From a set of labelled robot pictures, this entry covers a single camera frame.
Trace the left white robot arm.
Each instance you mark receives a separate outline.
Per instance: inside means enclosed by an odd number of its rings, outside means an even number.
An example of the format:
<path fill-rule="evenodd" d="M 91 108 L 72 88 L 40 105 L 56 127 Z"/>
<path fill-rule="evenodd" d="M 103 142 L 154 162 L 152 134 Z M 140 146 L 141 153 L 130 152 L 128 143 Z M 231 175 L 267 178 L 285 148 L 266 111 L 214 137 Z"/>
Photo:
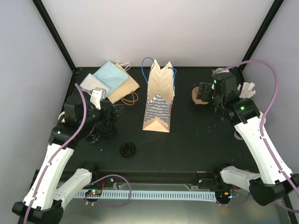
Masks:
<path fill-rule="evenodd" d="M 25 224 L 58 224 L 68 203 L 84 187 L 96 186 L 100 177 L 98 165 L 83 162 L 61 186 L 59 180 L 64 168 L 80 141 L 98 141 L 99 135 L 113 136 L 114 123 L 120 113 L 107 100 L 86 102 L 84 96 L 70 96 L 64 103 L 64 113 L 52 129 L 46 156 L 30 187 L 12 212 Z"/>

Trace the checkered pastry paper bag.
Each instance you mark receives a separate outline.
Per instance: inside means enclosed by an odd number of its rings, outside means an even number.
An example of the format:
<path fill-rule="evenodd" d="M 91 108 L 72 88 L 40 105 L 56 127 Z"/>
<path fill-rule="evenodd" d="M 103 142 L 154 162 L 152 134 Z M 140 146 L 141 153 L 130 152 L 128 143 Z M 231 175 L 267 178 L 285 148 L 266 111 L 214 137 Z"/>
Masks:
<path fill-rule="evenodd" d="M 142 63 L 147 59 L 152 61 L 152 65 L 149 76 L 145 77 L 147 97 L 142 129 L 168 133 L 171 125 L 177 70 L 171 62 L 161 68 L 157 60 L 151 57 L 144 58 Z"/>

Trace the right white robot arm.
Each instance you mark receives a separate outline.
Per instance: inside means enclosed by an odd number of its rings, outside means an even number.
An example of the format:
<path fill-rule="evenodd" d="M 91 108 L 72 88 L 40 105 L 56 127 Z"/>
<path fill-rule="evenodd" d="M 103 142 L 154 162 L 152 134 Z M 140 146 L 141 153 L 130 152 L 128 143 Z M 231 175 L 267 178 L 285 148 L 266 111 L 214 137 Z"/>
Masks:
<path fill-rule="evenodd" d="M 261 206 L 266 206 L 293 190 L 298 190 L 299 176 L 291 171 L 275 149 L 264 128 L 264 117 L 250 98 L 240 98 L 236 77 L 229 71 L 213 74 L 213 82 L 199 84 L 197 99 L 213 104 L 246 143 L 258 173 L 234 166 L 214 174 L 214 186 L 227 184 L 248 191 Z"/>

